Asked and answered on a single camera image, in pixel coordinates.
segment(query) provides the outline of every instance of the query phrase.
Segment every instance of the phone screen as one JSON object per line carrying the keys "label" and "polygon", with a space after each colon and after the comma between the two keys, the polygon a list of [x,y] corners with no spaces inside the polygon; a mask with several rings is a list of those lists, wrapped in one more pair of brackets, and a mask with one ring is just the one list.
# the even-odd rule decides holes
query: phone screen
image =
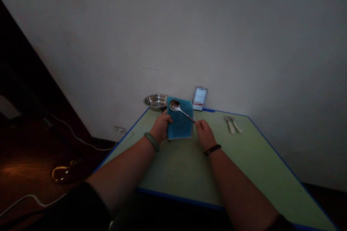
{"label": "phone screen", "polygon": [[205,106],[205,100],[207,96],[207,88],[197,87],[194,92],[193,99],[193,109],[202,111],[202,108]]}

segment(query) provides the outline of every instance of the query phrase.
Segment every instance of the table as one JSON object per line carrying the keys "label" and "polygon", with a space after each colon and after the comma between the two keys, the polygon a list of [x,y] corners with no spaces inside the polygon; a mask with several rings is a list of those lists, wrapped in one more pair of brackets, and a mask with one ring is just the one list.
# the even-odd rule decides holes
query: table
{"label": "table", "polygon": [[[223,151],[297,228],[338,230],[252,120],[233,114],[243,133],[231,135],[223,119],[225,114],[231,113],[210,109],[194,111],[197,120],[205,119],[209,123]],[[160,112],[147,109],[96,170],[140,140],[159,115]],[[195,128],[192,139],[162,143],[137,191],[223,208],[209,160],[202,154]]]}

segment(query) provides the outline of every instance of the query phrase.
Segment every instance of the black sleeve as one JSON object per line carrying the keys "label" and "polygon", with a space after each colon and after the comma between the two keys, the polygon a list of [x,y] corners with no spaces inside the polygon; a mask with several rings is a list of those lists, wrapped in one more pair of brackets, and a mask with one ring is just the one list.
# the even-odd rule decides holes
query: black sleeve
{"label": "black sleeve", "polygon": [[107,231],[110,221],[110,214],[99,195],[83,182],[25,230]]}
{"label": "black sleeve", "polygon": [[272,224],[272,226],[270,226],[266,231],[277,231],[277,230],[292,231],[292,230],[296,230],[296,228],[291,222],[285,219],[284,216],[279,215],[276,221]]}

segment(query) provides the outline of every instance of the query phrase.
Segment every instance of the wristband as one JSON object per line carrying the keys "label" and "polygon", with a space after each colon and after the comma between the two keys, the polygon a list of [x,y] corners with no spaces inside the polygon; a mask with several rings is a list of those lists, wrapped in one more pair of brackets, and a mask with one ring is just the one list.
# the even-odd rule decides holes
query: wristband
{"label": "wristband", "polygon": [[146,132],[146,133],[143,134],[143,136],[146,137],[151,142],[155,152],[160,151],[160,145],[158,144],[156,139],[153,137],[153,135],[151,135],[150,133]]}
{"label": "wristband", "polygon": [[208,156],[208,155],[210,155],[212,152],[214,152],[215,150],[218,150],[218,149],[220,149],[220,148],[222,148],[222,146],[221,146],[220,144],[217,144],[217,145],[215,145],[215,146],[212,146],[210,149],[204,151],[204,155]]}

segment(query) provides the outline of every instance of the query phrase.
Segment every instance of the stainless steel bowl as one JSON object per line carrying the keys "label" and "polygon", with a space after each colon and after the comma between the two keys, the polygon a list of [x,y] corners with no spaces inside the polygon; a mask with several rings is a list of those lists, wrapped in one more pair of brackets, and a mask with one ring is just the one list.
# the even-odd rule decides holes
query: stainless steel bowl
{"label": "stainless steel bowl", "polygon": [[167,107],[167,96],[163,94],[154,94],[145,97],[144,104],[154,111],[164,111]]}

